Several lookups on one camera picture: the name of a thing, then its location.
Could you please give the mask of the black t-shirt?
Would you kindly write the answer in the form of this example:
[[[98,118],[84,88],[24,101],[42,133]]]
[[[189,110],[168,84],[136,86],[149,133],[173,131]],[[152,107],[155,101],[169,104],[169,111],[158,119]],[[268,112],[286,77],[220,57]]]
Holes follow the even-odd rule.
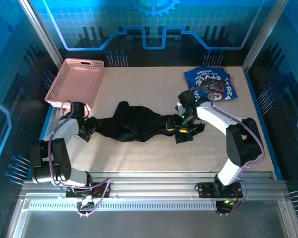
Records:
[[[95,130],[103,136],[121,142],[146,142],[156,135],[174,136],[177,144],[193,140],[193,136],[205,129],[205,124],[199,123],[194,128],[187,128],[189,133],[176,133],[175,130],[166,130],[166,122],[171,118],[174,125],[180,126],[180,117],[177,114],[160,115],[143,106],[130,106],[122,101],[118,104],[111,118],[103,118]]]

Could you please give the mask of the pink plastic basket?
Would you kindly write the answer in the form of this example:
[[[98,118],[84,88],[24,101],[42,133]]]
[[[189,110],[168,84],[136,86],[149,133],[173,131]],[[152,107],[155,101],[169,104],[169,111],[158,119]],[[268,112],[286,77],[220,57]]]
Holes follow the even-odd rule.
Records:
[[[74,59],[64,60],[45,101],[54,108],[69,108],[69,103],[81,102],[91,111],[96,95],[105,74],[105,65],[101,60]]]

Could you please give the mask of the blue printed t-shirt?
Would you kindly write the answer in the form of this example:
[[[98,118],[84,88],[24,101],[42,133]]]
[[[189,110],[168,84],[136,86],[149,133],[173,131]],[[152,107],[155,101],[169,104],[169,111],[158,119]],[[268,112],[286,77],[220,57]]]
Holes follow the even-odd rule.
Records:
[[[231,100],[238,98],[230,74],[222,67],[196,67],[184,72],[189,90],[196,100]]]

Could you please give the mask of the grey metal bottom panel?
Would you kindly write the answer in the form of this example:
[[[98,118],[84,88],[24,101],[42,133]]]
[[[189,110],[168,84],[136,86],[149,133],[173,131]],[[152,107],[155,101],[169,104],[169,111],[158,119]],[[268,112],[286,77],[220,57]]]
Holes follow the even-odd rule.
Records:
[[[298,238],[291,202],[246,201],[234,211],[29,211],[20,201],[4,238]]]

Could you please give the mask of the aluminium side rail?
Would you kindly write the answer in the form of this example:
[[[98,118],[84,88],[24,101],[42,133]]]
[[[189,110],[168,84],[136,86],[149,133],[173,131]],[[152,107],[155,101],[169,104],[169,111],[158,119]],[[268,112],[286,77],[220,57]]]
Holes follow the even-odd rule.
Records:
[[[49,135],[58,125],[58,121],[62,116],[60,108],[49,106],[41,134],[39,139],[42,140],[45,136]]]

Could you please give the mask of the aluminium mounting rail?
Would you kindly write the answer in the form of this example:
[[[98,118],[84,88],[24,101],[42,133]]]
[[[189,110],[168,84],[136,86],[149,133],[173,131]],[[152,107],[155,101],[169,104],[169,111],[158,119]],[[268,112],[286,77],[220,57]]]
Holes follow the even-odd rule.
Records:
[[[215,173],[204,172],[113,172],[92,173],[95,182],[111,179],[111,199],[198,200],[195,185],[212,182]],[[241,187],[248,201],[288,200],[286,183],[272,172],[245,172]]]

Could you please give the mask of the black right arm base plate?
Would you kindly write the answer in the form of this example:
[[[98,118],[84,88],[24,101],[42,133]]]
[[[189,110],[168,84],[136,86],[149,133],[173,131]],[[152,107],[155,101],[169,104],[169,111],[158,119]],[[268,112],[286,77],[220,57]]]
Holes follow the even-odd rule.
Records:
[[[199,182],[195,185],[199,198],[242,198],[241,184],[234,182],[228,186],[221,186],[217,182]]]

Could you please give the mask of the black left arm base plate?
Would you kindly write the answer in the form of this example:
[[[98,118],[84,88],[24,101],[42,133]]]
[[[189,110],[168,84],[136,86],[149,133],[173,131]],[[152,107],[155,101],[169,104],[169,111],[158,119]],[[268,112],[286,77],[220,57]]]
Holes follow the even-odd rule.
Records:
[[[66,190],[66,198],[77,198],[83,199],[91,195],[92,198],[101,198],[103,193],[105,193],[104,198],[109,198],[110,185],[107,186],[107,183],[93,188],[93,189],[78,189],[78,188],[68,188]]]

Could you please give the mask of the aluminium frame post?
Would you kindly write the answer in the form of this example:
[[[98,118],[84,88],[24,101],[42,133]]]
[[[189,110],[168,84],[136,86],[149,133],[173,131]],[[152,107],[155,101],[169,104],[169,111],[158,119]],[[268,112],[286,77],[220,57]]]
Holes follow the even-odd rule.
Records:
[[[257,56],[259,55],[260,51],[262,50],[262,47],[264,46],[270,34],[272,33],[276,23],[278,22],[288,2],[289,0],[276,0],[258,36],[255,39],[254,44],[250,48],[244,60],[242,70],[245,75],[248,73]]]
[[[23,11],[25,12],[27,18],[29,19],[30,23],[32,24],[37,35],[39,36],[44,47],[46,48],[55,66],[57,67],[57,69],[60,69],[63,64],[62,56],[58,51],[55,43],[53,42],[47,28],[45,27],[33,3],[31,2],[31,0],[18,0],[18,2],[21,5]]]

